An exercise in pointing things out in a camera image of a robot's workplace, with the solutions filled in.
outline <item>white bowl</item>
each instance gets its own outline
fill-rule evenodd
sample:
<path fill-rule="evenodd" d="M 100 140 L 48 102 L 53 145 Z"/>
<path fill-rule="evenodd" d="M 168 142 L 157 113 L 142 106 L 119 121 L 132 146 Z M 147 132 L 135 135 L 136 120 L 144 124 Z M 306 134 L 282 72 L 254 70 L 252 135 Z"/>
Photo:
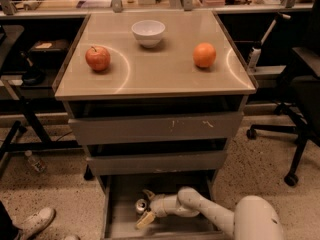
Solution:
<path fill-rule="evenodd" d="M 143 20 L 132 25 L 136 40 L 146 48 L 155 47 L 162 39 L 165 25 L 155 20 Z"/>

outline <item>black office chair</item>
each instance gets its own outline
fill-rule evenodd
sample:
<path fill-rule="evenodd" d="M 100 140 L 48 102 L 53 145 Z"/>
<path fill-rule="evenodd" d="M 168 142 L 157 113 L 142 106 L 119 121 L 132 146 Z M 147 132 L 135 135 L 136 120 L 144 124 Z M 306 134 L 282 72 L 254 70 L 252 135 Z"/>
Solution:
<path fill-rule="evenodd" d="M 294 126 L 253 124 L 247 131 L 255 139 L 256 129 L 297 134 L 297 149 L 284 181 L 298 183 L 296 170 L 308 140 L 320 147 L 320 0 L 315 0 L 301 47 L 292 49 L 292 60 L 277 79 L 275 93 L 281 102 L 275 114 L 287 114 Z"/>

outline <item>speckled floor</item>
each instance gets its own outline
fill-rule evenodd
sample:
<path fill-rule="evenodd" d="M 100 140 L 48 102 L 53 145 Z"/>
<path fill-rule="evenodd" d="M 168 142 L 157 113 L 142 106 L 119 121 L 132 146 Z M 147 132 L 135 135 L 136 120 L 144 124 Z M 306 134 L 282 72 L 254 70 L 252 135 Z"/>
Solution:
<path fill-rule="evenodd" d="M 213 193 L 216 201 L 233 210 L 246 195 L 259 195 L 278 212 L 286 239 L 319 239 L 320 235 L 320 157 L 319 148 L 308 143 L 295 188 L 283 182 L 295 150 L 293 135 L 259 132 L 248 140 L 251 123 L 285 123 L 285 116 L 246 116 L 229 147 L 229 156 L 219 171 Z M 46 126 L 52 139 L 68 133 L 66 125 Z M 4 139 L 8 128 L 0 128 Z M 28 131 L 25 139 L 32 139 Z M 72 134 L 64 138 L 72 139 Z M 61 240 L 77 234 L 82 240 L 98 240 L 102 228 L 104 195 L 96 180 L 85 181 L 85 155 L 81 149 L 41 152 L 48 168 L 43 174 L 31 171 L 22 153 L 10 155 L 0 178 L 0 200 L 13 221 L 20 222 L 45 206 L 56 209 L 53 223 L 36 240 Z"/>

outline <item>white sneaker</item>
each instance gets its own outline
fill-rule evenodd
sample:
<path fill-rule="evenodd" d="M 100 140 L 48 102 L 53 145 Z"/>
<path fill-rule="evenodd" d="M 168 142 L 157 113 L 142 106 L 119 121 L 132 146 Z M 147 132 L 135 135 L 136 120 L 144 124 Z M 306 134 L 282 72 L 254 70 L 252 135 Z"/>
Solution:
<path fill-rule="evenodd" d="M 80 240 L 80 238 L 77 235 L 70 235 L 64 238 L 63 240 Z"/>
<path fill-rule="evenodd" d="M 19 240 L 27 240 L 31 236 L 40 233 L 53 221 L 55 210 L 49 207 L 43 208 L 41 211 L 29 216 L 24 222 L 15 225 L 21 229 Z"/>

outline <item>robotic arm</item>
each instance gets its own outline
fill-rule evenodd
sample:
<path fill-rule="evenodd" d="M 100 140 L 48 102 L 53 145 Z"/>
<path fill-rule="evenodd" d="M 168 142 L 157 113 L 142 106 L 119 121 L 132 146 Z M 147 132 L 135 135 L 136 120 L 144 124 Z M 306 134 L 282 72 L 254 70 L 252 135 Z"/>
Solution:
<path fill-rule="evenodd" d="M 225 234 L 235 240 L 284 240 L 282 225 L 273 207 L 258 196 L 247 196 L 237 204 L 235 212 L 204 198 L 190 187 L 176 195 L 155 195 L 143 190 L 148 201 L 139 199 L 136 211 L 143 214 L 136 228 L 149 225 L 156 217 L 177 215 L 195 217 L 203 214 Z"/>

